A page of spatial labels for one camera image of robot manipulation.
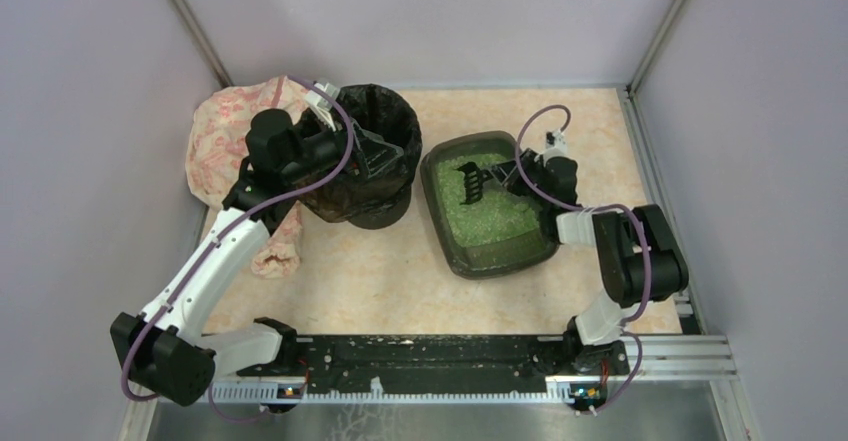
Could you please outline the black litter scoop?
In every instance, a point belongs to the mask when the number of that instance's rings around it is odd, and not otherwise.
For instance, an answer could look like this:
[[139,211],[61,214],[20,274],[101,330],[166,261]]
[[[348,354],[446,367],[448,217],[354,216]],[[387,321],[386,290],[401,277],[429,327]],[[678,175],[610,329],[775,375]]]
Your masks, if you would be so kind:
[[485,184],[494,178],[489,168],[476,162],[467,162],[456,168],[463,175],[464,200],[462,205],[473,205],[483,199]]

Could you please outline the black bag lined bin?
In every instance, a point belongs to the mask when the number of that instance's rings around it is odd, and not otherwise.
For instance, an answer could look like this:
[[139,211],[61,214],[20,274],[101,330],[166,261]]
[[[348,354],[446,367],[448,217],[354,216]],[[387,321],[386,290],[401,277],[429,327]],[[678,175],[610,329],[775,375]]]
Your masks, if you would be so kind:
[[328,223],[389,227],[411,202],[423,145],[417,114],[399,93],[376,84],[342,87],[336,101],[355,122],[349,164],[299,201]]

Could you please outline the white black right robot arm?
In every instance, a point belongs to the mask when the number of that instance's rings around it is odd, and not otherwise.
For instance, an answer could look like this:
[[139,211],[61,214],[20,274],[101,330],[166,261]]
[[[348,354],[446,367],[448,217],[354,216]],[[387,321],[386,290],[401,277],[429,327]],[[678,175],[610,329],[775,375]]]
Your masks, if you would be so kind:
[[652,302],[667,300],[689,284],[689,270],[662,209],[583,207],[577,202],[576,161],[525,150],[517,159],[482,169],[485,187],[528,198],[544,235],[561,245],[594,248],[602,289],[564,333],[565,355],[588,363],[609,356],[624,326]]

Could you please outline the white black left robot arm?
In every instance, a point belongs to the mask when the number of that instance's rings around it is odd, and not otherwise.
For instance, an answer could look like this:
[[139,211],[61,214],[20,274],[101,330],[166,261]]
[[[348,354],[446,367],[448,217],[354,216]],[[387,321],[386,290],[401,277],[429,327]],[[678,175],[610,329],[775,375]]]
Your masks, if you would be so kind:
[[212,229],[175,278],[137,315],[119,314],[110,335],[130,400],[158,396],[189,406],[222,376],[297,358],[296,331],[259,318],[228,333],[202,333],[240,269],[277,230],[302,195],[348,173],[370,182],[402,166],[405,150],[348,114],[310,136],[281,109],[256,114],[248,154]]

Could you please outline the green cat litter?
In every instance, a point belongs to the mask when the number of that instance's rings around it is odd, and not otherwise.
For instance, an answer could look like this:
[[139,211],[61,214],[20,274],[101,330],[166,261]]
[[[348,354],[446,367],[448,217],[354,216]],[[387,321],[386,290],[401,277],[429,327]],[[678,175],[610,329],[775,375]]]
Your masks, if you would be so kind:
[[507,157],[497,153],[458,156],[436,165],[436,187],[444,217],[455,242],[463,248],[506,241],[538,228],[535,210],[525,198],[513,196],[486,184],[483,199],[473,205],[464,200],[463,175],[456,170],[467,162],[480,167],[499,164]]

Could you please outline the dark grey litter box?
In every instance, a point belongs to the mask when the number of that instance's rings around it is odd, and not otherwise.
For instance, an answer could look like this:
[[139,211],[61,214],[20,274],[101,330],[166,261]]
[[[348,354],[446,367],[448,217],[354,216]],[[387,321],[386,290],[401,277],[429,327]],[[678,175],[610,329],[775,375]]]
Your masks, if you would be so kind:
[[515,139],[503,131],[465,135],[442,142],[421,161],[428,211],[450,270],[477,280],[516,273],[553,257],[559,244],[539,226],[538,208],[512,195],[495,180],[484,184],[482,199],[465,202],[459,167],[481,169],[514,159]]

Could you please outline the pink patterned cloth bag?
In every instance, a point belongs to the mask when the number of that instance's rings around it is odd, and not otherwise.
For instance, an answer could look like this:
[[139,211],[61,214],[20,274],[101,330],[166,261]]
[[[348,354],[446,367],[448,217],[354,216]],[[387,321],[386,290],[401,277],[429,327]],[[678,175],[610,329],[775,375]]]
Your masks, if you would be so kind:
[[[306,88],[278,76],[255,85],[228,87],[203,101],[193,115],[185,160],[191,193],[210,209],[220,210],[247,155],[245,136],[254,115],[278,108],[297,122],[307,110],[306,94]],[[250,261],[252,274],[263,279],[293,275],[301,264],[302,231],[302,205],[297,203]]]

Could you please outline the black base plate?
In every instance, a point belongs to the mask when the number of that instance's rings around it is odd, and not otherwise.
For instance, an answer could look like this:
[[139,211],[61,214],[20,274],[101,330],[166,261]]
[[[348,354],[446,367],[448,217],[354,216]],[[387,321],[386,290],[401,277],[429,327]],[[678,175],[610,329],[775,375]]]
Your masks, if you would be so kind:
[[567,359],[564,335],[310,335],[238,373],[305,376],[314,395],[364,394],[374,383],[389,395],[500,395],[540,393],[549,376],[592,382],[629,372],[621,341],[582,363]]

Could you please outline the aluminium rail frame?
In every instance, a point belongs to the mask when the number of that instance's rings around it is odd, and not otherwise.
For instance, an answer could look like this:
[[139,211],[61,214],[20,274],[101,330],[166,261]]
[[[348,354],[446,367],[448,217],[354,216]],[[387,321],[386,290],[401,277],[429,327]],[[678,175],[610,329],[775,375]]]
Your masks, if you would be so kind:
[[308,405],[550,404],[591,416],[626,402],[682,414],[670,392],[703,383],[727,440],[761,434],[728,341],[717,335],[630,335],[598,346],[564,335],[299,335],[268,343],[236,333],[195,346],[172,335],[142,354],[138,379],[156,399],[131,405],[119,436],[142,440],[158,407],[214,400],[263,412]]

